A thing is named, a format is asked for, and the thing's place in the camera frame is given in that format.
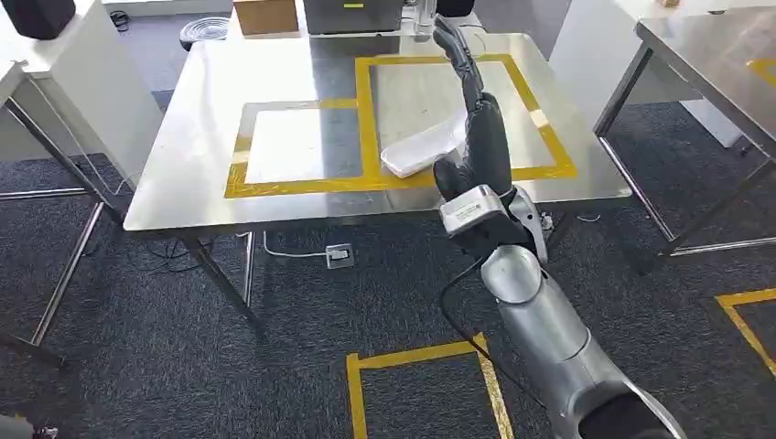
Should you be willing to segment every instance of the yellow tape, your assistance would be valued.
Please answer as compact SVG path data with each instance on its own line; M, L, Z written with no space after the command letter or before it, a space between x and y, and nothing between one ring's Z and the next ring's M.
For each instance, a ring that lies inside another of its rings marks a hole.
M755 304L774 299L776 299L776 288L717 296L717 301L722 306Z
M350 419L353 422L353 438L366 439L366 414L363 408L363 391L359 372L359 354L349 354L345 358L348 371L348 391L350 393Z
M741 318L741 315L733 307L735 305L747 305L756 304L766 300L776 299L776 289L752 291L748 293L721 295L716 297L719 305L725 311L730 320L733 322L740 331L741 335L747 340L750 346L755 352L760 355L760 358L765 363L765 366L771 371L771 374L776 377L776 361L774 361L768 352L765 351L765 347L762 346L760 340L754 335L749 325Z
M474 341L485 352L490 354L488 344L485 342L485 337L481 332L474 337ZM510 422L509 414L507 414L507 406L504 404L503 395L501 395L501 386L499 386L499 379L496 377L496 370L493 369L493 363L479 352L477 352L477 358L480 360L482 378L485 380L485 388L488 389L488 396L490 396L490 407L493 409L493 414L496 416L496 424L499 426L499 435L501 439L514 439L512 422Z
M474 337L474 341L480 345L485 352L488 352L488 344L485 336L480 332ZM493 409L493 415L496 417L496 424L499 427L501 439L514 439L512 432L512 423L506 411L501 387L496 378L496 371L493 365L483 357L467 341L448 343L446 345L432 346L428 348L419 348L391 354L379 355L368 359L359 359L359 354L348 354L345 358L345 368L348 372L348 392L350 393L350 418L353 422L354 439L366 439L366 414L363 404L363 390L361 388L361 369L383 369L403 364L415 363L418 361L427 361L430 359L442 359L445 357L454 357L461 354L476 352L480 361L482 377L485 380L485 386L490 396L490 406Z
M539 102L531 92L525 77L514 60L507 54L487 54L477 57L483 61L499 61L507 70L515 90L520 96L525 108L532 114L536 129L544 140L550 156L555 160L554 166L531 166L514 168L512 180L536 180L540 178L570 178L577 176L571 158L561 144L552 125L541 117ZM448 63L442 57L374 57L356 58L354 61L356 98L328 99L322 101L303 102L304 107L294 108L330 108L356 109L359 126L359 143L361 150L361 175L358 177L326 178L304 181L281 181L270 183L245 183L248 155L236 154L250 150L251 139L238 138L235 141L232 164L227 176L226 198L244 198L270 195L306 194L320 192L350 192L370 190L395 190L415 187L432 187L434 176L431 170L419 172L407 178L399 178L382 171L377 129L374 120L372 104L372 80L370 68L378 65L395 64L439 64Z
M747 67L752 69L757 76L776 87L776 59L753 59L747 63Z
M403 352L394 352L393 354L385 354L368 359L362 359L361 368L390 368L402 364L415 363L417 361L428 361L430 359L442 359L444 357L453 357L455 355L468 354L470 352L474 352L474 347L472 347L468 341L460 341L458 343L450 343L448 345L405 350Z

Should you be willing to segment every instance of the yellow tape marking on floor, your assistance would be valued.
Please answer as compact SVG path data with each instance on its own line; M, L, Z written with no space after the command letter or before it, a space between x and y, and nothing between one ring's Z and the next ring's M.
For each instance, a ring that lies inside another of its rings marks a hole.
M474 337L474 341L480 345L482 350L490 354L488 344L485 342L485 337L481 332ZM499 379L496 377L496 370L493 369L493 363L479 352L477 352L477 358L480 360L482 378L485 380L485 387L488 389L490 407L492 407L493 414L496 416L496 424L499 425L501 439L514 439L512 423L509 420L509 414L507 414L507 406L504 404L503 395L501 395L501 387L499 386Z
M448 345L431 346L429 348L420 348L414 350L405 350L403 352L394 352L377 357L371 357L361 360L362 369L382 369L399 366L402 364L416 363L417 361L427 361L430 359L443 359L444 357L453 357L460 354L473 352L474 348L467 341L450 343Z
M488 352L488 344L485 342L485 336L480 332L474 337L474 341ZM512 423L507 414L504 404L501 387L496 377L496 371L492 363L483 357L467 341L448 343L446 345L432 346L428 348L419 348L392 354L378 355L367 359L359 359L359 354L348 354L345 358L345 368L348 373L348 391L350 393L350 418L353 422L353 438L366 439L366 414L363 405L363 390L361 388L361 370L362 369L383 369L403 364L416 363L418 361L427 361L430 359L443 359L454 357L456 355L477 353L480 361L482 377L485 380L485 386L490 396L490 406L493 409L493 415L496 418L496 424L499 427L499 436L501 439L514 439L512 432Z
M348 354L345 358L348 371L348 391L350 393L350 419L353 422L353 438L366 438L366 415L363 408L359 354Z
M776 289L719 295L716 297L716 299L719 305L722 306L722 309L725 311L727 316L730 317L733 325L738 328L738 331L741 332L741 335L744 336L749 345L752 346L758 355L760 355L762 361L765 363L765 366L767 366L771 371L771 374L776 377L776 361L774 361L771 356L768 355L768 352L765 351L765 347L762 346L762 343L760 343L757 336L754 335L754 332L752 332L751 328L749 328L747 322L741 318L741 315L734 307L736 305L756 304L766 300L776 300Z

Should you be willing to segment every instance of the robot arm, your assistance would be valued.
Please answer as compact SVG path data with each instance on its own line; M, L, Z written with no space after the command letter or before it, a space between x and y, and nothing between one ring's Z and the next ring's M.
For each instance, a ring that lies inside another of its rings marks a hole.
M592 337L542 267L546 249L535 205L512 184L495 97L483 90L457 29L436 20L434 40L461 78L469 111L462 164L442 160L434 176L448 235L484 263L482 281L541 390L558 439L685 438L665 408L626 377Z

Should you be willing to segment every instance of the dark gray carpet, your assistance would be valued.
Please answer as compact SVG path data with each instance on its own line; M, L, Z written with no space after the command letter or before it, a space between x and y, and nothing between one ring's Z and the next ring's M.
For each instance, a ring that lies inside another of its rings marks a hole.
M628 108L612 136L677 226L695 215L692 199L710 200L743 172L728 165L751 167L755 158L724 151L678 104ZM50 161L0 166L0 190L67 186ZM738 227L713 233L763 232L774 208L767 190L734 209ZM0 328L27 335L88 205L0 209ZM549 268L604 349L690 437L776 436L776 384L713 299L776 285L776 251L702 256L640 277L634 265L660 244L655 228L635 203L601 213L599 222L575 223ZM58 372L0 348L0 412L49 420L62 437L350 437L347 354L458 340L437 310L436 290L469 260L435 221L272 233L276 250L351 242L356 267L329 271L322 260L257 252L253 310L265 325L262 340L200 270L142 272L159 260L108 219L94 240L99 248L75 274L46 342L70 357L70 368ZM241 246L221 236L213 250L238 283ZM483 331L495 357L525 380L481 283L468 279L453 296L458 319ZM773 346L772 307L756 306L742 315ZM367 371L362 381L371 438L496 437L473 355ZM500 381L515 437L548 437L542 411Z

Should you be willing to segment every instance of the stainless steel table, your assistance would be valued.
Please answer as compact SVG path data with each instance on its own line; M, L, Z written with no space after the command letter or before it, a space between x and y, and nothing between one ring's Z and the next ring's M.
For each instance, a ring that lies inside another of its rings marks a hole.
M722 14L646 19L636 26L636 34L643 40L641 48L598 120L595 132L667 240L657 262L674 256L776 243L776 237L771 237L682 247L776 168L772 160L776 154L776 8L738 8ZM678 235L671 231L606 139L652 56L671 66L765 155L762 165Z
M531 39L467 39L504 113L512 176L534 201L590 209L631 194ZM244 306L250 291L237 292L198 236L434 215L440 196L430 172L394 177L379 153L464 108L459 80L442 55L433 41L412 37L195 45L124 228L180 237L258 327Z
M106 187L95 185L75 165L72 159L65 155L62 150L51 141L46 133L40 129L27 112L19 106L16 100L14 100L14 91L27 80L25 73L21 70L19 65L11 61L0 61L0 74L2 74L2 77L0 77L0 103L5 106L11 115L13 115L16 120L21 123L41 145L43 145L46 151L51 154L51 156L57 160L79 184L79 187L31 190L25 192L0 192L0 202L20 202L30 199L80 196L89 196L94 200L92 213L87 219L86 224L81 231L81 235L76 241L75 247L65 264L65 268L59 276L57 286L54 288L54 292L48 301L43 316L40 318L35 333L27 340L0 331L0 345L5 345L25 352L56 366L63 366L65 361L64 357L41 347L41 344L49 331L54 315L56 315L57 310L59 309L59 303L65 295L68 285L70 284L70 279L78 267L81 256L86 249L86 244L94 231L94 226L101 213L105 211L111 219L121 224L124 220L124 210L119 207L119 203L116 202L113 194L111 194Z

